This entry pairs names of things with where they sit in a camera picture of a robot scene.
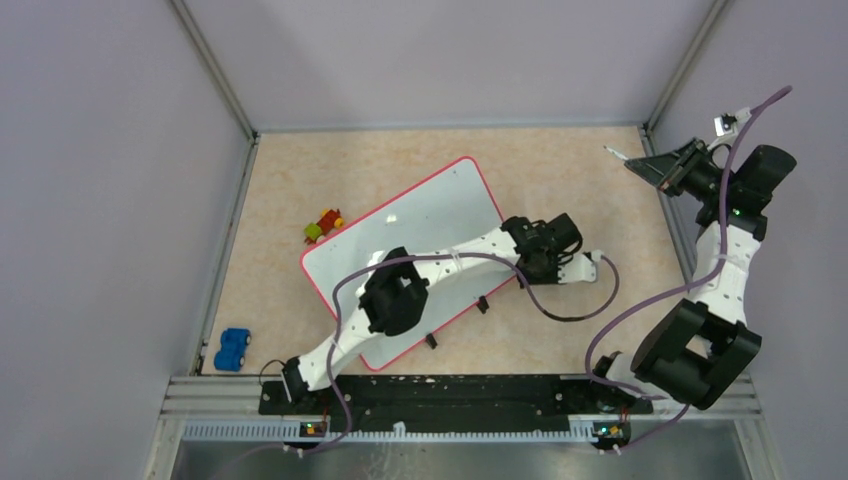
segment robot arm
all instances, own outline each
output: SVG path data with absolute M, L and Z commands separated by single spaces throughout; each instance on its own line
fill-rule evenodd
M 530 284 L 594 282 L 601 252 L 581 255 L 577 253 L 581 245 L 580 232 L 566 214 L 550 223 L 531 223 L 523 217 L 512 217 L 500 227 L 467 242 L 414 254 L 441 255 L 447 259 L 406 262 L 373 270 L 357 289 L 359 308 L 343 321 L 329 362 L 331 372 L 337 374 L 381 339 L 412 329 L 421 319 L 430 295 L 438 298 L 439 292 L 451 288 L 455 282 L 508 269 L 485 258 L 463 257 L 464 253 L 484 253 L 515 264 Z M 388 253 L 375 252 L 368 265 L 408 255 L 403 247 Z M 311 352 L 286 362 L 283 378 L 290 401 L 297 402 L 308 391 L 330 386 L 327 358 L 333 343 L 334 336 L 330 336 Z
M 625 161 L 629 170 L 664 194 L 687 192 L 703 204 L 696 217 L 702 232 L 694 279 L 706 277 L 721 259 L 725 263 L 715 278 L 688 292 L 633 356 L 603 357 L 595 373 L 704 410 L 756 356 L 762 337 L 748 330 L 743 308 L 748 268 L 765 238 L 767 218 L 762 210 L 796 161 L 778 148 L 760 145 L 731 173 L 726 198 L 727 253 L 722 255 L 718 217 L 722 169 L 713 163 L 712 151 L 735 139 L 749 118 L 748 109 L 716 118 L 719 137 L 710 147 L 693 139 L 673 152 Z M 687 348 L 694 338 L 706 344 L 706 357 Z

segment gray wall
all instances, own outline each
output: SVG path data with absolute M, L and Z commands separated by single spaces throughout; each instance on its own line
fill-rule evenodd
M 138 478 L 246 142 L 166 2 L 0 7 L 0 477 Z
M 770 143 L 798 168 L 767 208 L 769 232 L 751 267 L 750 327 L 764 336 L 752 375 L 791 478 L 844 476 L 848 406 L 845 295 L 848 183 L 848 2 L 739 0 L 660 126 L 670 149 L 713 138 L 711 118 L 795 87 L 751 129 L 738 158 Z M 694 216 L 691 202 L 685 203 Z
M 189 0 L 259 130 L 644 121 L 710 0 Z

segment cable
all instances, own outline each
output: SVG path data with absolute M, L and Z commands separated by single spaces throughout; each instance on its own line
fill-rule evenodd
M 259 370 L 259 386 L 260 387 L 262 386 L 262 374 L 265 373 L 265 369 L 270 367 L 271 364 L 273 364 L 273 363 L 279 363 L 281 367 L 286 368 L 286 362 L 284 362 L 282 360 L 278 360 L 276 358 L 274 360 L 271 360 L 270 362 L 266 363 L 265 366 L 263 366 L 262 369 Z
M 522 285 L 524 285 L 524 288 L 527 291 L 527 294 L 530 296 L 530 300 L 533 301 L 533 305 L 535 305 L 536 308 L 539 309 L 539 311 L 541 311 L 545 316 L 547 316 L 548 318 L 552 318 L 554 320 L 557 320 L 557 321 L 574 322 L 574 321 L 579 321 L 579 320 L 585 320 L 585 319 L 588 319 L 588 318 L 591 318 L 591 317 L 598 315 L 599 313 L 604 311 L 613 302 L 613 300 L 615 300 L 615 297 L 618 295 L 618 290 L 620 288 L 620 283 L 621 283 L 621 277 L 618 274 L 618 269 L 616 269 L 615 264 L 612 262 L 612 260 L 607 258 L 605 255 L 602 255 L 601 259 L 604 260 L 610 266 L 610 268 L 612 269 L 612 272 L 613 272 L 613 277 L 615 278 L 613 291 L 612 291 L 612 294 L 610 294 L 610 297 L 607 299 L 606 302 L 604 302 L 603 305 L 601 305 L 600 308 L 598 308 L 597 310 L 595 310 L 592 313 L 589 313 L 589 314 L 586 314 L 586 315 L 581 315 L 580 317 L 560 317 L 560 316 L 554 315 L 553 313 L 545 310 L 545 308 L 539 302 L 539 299 L 536 298 L 536 294 L 533 293 L 532 287 L 530 286 L 529 282 L 527 281 L 527 278 L 524 276 L 524 274 L 521 272 L 521 270 L 515 264 L 510 262 L 509 260 L 498 257 L 497 255 L 492 255 L 492 254 L 488 254 L 488 253 L 477 253 L 477 252 L 461 252 L 461 253 L 458 253 L 457 256 L 459 258 L 482 258 L 482 259 L 491 260 L 491 261 L 498 262 L 498 263 L 501 263 L 503 265 L 506 265 L 507 267 L 509 267 L 510 269 L 512 269 L 515 272 L 515 275 L 518 277 L 518 280 L 521 282 Z M 351 273 L 350 275 L 346 276 L 345 278 L 343 278 L 341 281 L 339 281 L 338 284 L 336 284 L 335 287 L 333 287 L 333 294 L 332 294 L 333 308 L 335 309 L 335 315 L 336 315 L 336 318 L 338 319 L 338 321 L 336 322 L 336 329 L 335 329 L 335 332 L 333 333 L 333 342 L 330 344 L 330 348 L 327 352 L 327 379 L 330 381 L 330 387 L 333 389 L 333 393 L 336 394 L 336 398 L 338 398 L 339 404 L 341 404 L 342 410 L 344 411 L 345 429 L 340 435 L 336 436 L 335 438 L 333 438 L 332 440 L 330 440 L 328 442 L 324 442 L 324 443 L 319 444 L 315 448 L 312 448 L 310 450 L 302 450 L 302 449 L 295 450 L 298 453 L 298 455 L 307 456 L 307 455 L 313 455 L 313 454 L 320 453 L 320 452 L 323 452 L 325 450 L 328 450 L 328 449 L 332 448 L 334 445 L 338 444 L 338 442 L 340 442 L 344 437 L 346 437 L 348 434 L 350 434 L 350 432 L 353 430 L 353 415 L 351 414 L 350 407 L 348 407 L 347 402 L 344 399 L 344 395 L 342 394 L 341 389 L 339 389 L 339 385 L 336 383 L 335 375 L 333 375 L 333 372 L 332 372 L 333 353 L 336 350 L 336 345 L 339 342 L 339 338 L 341 337 L 341 332 L 342 332 L 342 323 L 343 323 L 342 320 L 341 320 L 342 309 L 341 309 L 341 304 L 339 303 L 339 291 L 342 289 L 342 287 L 344 287 L 345 285 L 347 285 L 351 281 L 355 280 L 356 278 L 358 278 L 362 275 L 365 275 L 368 272 L 372 272 L 374 270 L 377 270 L 378 268 L 390 267 L 392 265 L 399 265 L 399 264 L 402 264 L 402 263 L 409 263 L 409 262 L 451 260 L 453 258 L 454 257 L 452 255 L 449 255 L 449 254 L 443 254 L 443 255 L 408 255 L 408 256 L 404 256 L 404 257 L 392 258 L 390 260 L 384 260 L 384 261 L 382 261 L 378 264 L 369 265 L 367 267 L 359 269 L 359 270 Z M 268 362 L 265 365 L 265 367 L 271 365 L 272 363 L 274 363 L 274 360 Z M 224 472 L 230 470 L 233 466 L 235 466 L 237 463 L 241 462 L 245 458 L 250 457 L 251 455 L 254 455 L 256 453 L 265 451 L 265 450 L 283 450 L 284 452 L 288 452 L 289 450 L 291 450 L 291 447 L 289 447 L 288 445 L 282 444 L 282 443 L 269 443 L 269 444 L 259 445 L 257 447 L 251 448 L 250 450 L 242 453 L 241 455 L 239 455 L 238 457 L 234 458 L 233 460 L 231 460 L 230 462 L 225 464 L 223 467 L 221 467 L 214 475 L 212 475 L 210 477 L 210 480 L 214 480 L 216 478 L 219 478 L 220 475 L 222 475 Z
M 719 143 L 718 145 L 716 145 L 715 147 L 713 147 L 713 149 L 712 149 L 712 150 L 709 150 L 710 155 L 715 155 L 715 151 L 716 151 L 716 150 L 718 150 L 718 147 L 724 147 L 724 148 L 726 148 L 726 149 L 727 149 L 727 151 L 728 151 L 728 154 L 729 154 L 729 152 L 730 152 L 730 148 L 731 148 L 731 147 L 730 147 L 730 145 L 728 145 L 728 144 L 726 144 L 726 143 Z
M 595 373 L 592 371 L 592 354 L 595 352 L 595 348 L 597 348 L 598 344 L 601 343 L 601 340 L 603 340 L 603 338 L 607 334 L 609 334 L 609 332 L 611 332 L 613 328 L 620 325 L 621 322 L 623 322 L 624 320 L 629 318 L 634 313 L 642 310 L 643 308 L 645 308 L 649 305 L 653 305 L 654 303 L 657 303 L 661 300 L 665 300 L 666 298 L 672 297 L 672 296 L 680 294 L 680 293 L 687 292 L 687 291 L 692 290 L 694 288 L 698 288 L 701 285 L 704 285 L 705 283 L 709 282 L 710 280 L 712 280 L 712 279 L 714 279 L 715 277 L 718 276 L 718 274 L 721 272 L 721 269 L 724 268 L 724 264 L 726 262 L 725 258 L 726 258 L 726 255 L 727 255 L 727 186 L 728 186 L 728 182 L 729 182 L 729 179 L 730 179 L 730 172 L 731 172 L 731 167 L 733 165 L 733 159 L 736 158 L 736 153 L 739 151 L 739 145 L 741 145 L 742 139 L 745 138 L 745 135 L 748 133 L 748 130 L 751 128 L 752 125 L 754 125 L 754 122 L 759 118 L 759 116 L 768 107 L 773 105 L 775 102 L 777 102 L 781 98 L 785 97 L 791 91 L 792 91 L 792 86 L 787 85 L 787 86 L 781 88 L 780 90 L 778 90 L 774 95 L 769 97 L 765 102 L 763 102 L 760 105 L 758 105 L 757 107 L 754 107 L 753 109 L 751 109 L 750 120 L 748 120 L 748 122 L 739 131 L 739 135 L 736 137 L 736 139 L 733 141 L 733 145 L 730 147 L 730 153 L 727 155 L 727 161 L 724 164 L 724 169 L 722 169 L 722 172 L 721 172 L 721 184 L 720 184 L 720 187 L 719 187 L 718 220 L 719 220 L 719 227 L 720 227 L 720 232 L 721 232 L 721 242 L 719 244 L 719 252 L 720 252 L 721 255 L 719 256 L 718 263 L 716 264 L 713 271 L 710 272 L 704 278 L 692 281 L 690 283 L 687 283 L 687 284 L 682 285 L 682 286 L 677 287 L 677 288 L 672 288 L 671 290 L 659 293 L 657 295 L 654 295 L 651 298 L 648 298 L 647 300 L 639 302 L 636 305 L 633 305 L 632 307 L 628 308 L 627 310 L 625 310 L 624 312 L 619 314 L 617 317 L 612 319 L 607 325 L 605 325 L 598 332 L 598 334 L 595 335 L 595 338 L 592 339 L 592 341 L 589 343 L 589 348 L 586 350 L 586 357 L 584 359 L 584 367 L 586 369 L 586 375 L 590 379 L 592 379 L 595 382 L 604 384 L 604 385 L 609 385 L 609 386 L 612 386 L 612 387 L 626 388 L 628 390 L 638 392 L 642 396 L 645 396 L 645 392 L 643 392 L 639 387 L 636 387 L 635 385 L 630 385 L 630 384 L 627 384 L 627 383 L 624 383 L 624 382 L 616 382 L 616 381 L 612 381 L 612 380 L 607 380 L 606 378 L 601 378 L 601 377 L 595 375 Z M 680 413 L 675 415 L 674 418 L 672 418 L 668 422 L 665 422 L 665 423 L 655 427 L 654 429 L 648 431 L 647 433 L 645 433 L 644 435 L 642 435 L 641 437 L 637 438 L 635 441 L 633 441 L 632 443 L 627 445 L 627 447 L 625 447 L 625 448 L 632 448 L 634 445 L 639 444 L 640 442 L 644 441 L 644 439 L 650 437 L 651 435 L 657 434 L 657 433 L 665 430 L 666 428 L 670 427 L 674 423 L 677 423 L 677 421 L 679 421 L 681 418 L 683 418 L 683 416 L 686 414 L 686 412 L 688 410 L 689 410 L 689 405 L 685 405 L 683 407 L 683 409 L 680 411 Z
M 571 250 L 566 250 L 562 252 L 560 255 L 560 260 L 557 262 L 557 265 L 560 267 L 568 265 L 574 259 L 574 255 L 583 248 L 583 236 L 579 236 L 577 242 L 574 244 L 574 247 Z

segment toy car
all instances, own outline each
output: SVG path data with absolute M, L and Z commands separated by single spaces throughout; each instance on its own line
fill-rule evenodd
M 306 235 L 306 239 L 304 239 L 303 242 L 308 245 L 312 245 L 317 242 L 320 237 L 330 233 L 330 231 L 333 230 L 333 227 L 342 228 L 343 226 L 344 219 L 342 218 L 342 212 L 338 209 L 324 210 L 321 212 L 321 220 L 318 220 L 317 223 L 310 223 L 303 229 L 303 233 Z
M 221 350 L 215 354 L 215 368 L 238 372 L 244 365 L 244 352 L 250 345 L 250 330 L 228 328 L 221 333 Z

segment beige floor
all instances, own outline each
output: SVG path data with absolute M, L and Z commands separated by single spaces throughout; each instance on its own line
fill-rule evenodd
M 381 373 L 578 373 L 594 334 L 618 312 L 682 282 L 656 192 L 603 150 L 642 154 L 636 128 L 474 129 L 263 135 L 238 225 L 203 373 L 224 328 L 253 333 L 242 373 L 314 348 L 335 322 L 300 270 L 303 227 L 325 208 L 348 219 L 367 213 L 463 155 L 477 159 L 505 217 L 550 219 L 567 212 L 585 238 L 619 267 L 622 287 L 604 314 L 561 324 L 536 311 L 514 282 L 491 310 L 456 319 Z M 601 304 L 612 275 L 591 285 L 539 287 L 550 311 L 580 314 Z M 599 352 L 632 351 L 676 303 L 625 322 Z M 368 373 L 357 360 L 345 373 Z

